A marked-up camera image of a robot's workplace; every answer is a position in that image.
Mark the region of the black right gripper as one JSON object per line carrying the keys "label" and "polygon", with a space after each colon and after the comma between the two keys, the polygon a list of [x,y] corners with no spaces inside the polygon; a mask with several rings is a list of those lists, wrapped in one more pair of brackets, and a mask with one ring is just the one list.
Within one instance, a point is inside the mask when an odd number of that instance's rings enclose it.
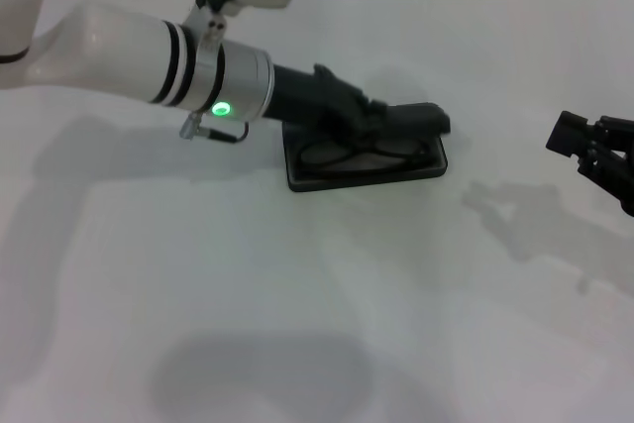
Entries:
{"label": "black right gripper", "polygon": [[577,156],[578,173],[616,198],[634,218],[634,121],[587,118],[563,111],[546,143],[561,156]]}

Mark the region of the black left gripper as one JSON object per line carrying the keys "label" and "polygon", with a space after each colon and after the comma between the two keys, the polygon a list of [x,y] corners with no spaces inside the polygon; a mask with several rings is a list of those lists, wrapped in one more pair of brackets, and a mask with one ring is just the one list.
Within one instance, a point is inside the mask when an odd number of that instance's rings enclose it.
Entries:
{"label": "black left gripper", "polygon": [[316,64],[312,73],[275,65],[274,85],[264,111],[267,119],[306,128],[342,126],[356,135],[384,128],[389,105],[366,98],[363,92]]}

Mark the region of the black thin-frame glasses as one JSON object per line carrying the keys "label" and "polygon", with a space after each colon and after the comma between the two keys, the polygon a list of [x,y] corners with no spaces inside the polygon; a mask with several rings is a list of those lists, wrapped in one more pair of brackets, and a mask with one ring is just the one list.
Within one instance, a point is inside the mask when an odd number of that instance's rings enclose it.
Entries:
{"label": "black thin-frame glasses", "polygon": [[324,179],[361,178],[432,165],[435,154],[423,140],[369,143],[320,140],[300,148],[294,165],[303,174]]}

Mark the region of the black glasses case grey lining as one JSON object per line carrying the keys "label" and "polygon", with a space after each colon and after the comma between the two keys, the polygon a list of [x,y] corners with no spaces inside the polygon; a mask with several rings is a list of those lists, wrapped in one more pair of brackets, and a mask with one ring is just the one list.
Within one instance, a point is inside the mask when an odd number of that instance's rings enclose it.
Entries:
{"label": "black glasses case grey lining", "polygon": [[[308,129],[285,123],[282,137],[287,184],[293,192],[306,193],[437,178],[444,175],[448,168],[442,138],[450,132],[449,115],[433,103],[389,106],[384,128],[365,135],[356,135],[352,130]],[[423,140],[431,147],[436,160],[432,165],[408,171],[373,174],[361,178],[316,178],[301,173],[294,165],[294,160],[301,147],[320,140],[355,144],[389,140],[388,148],[398,140]]]}

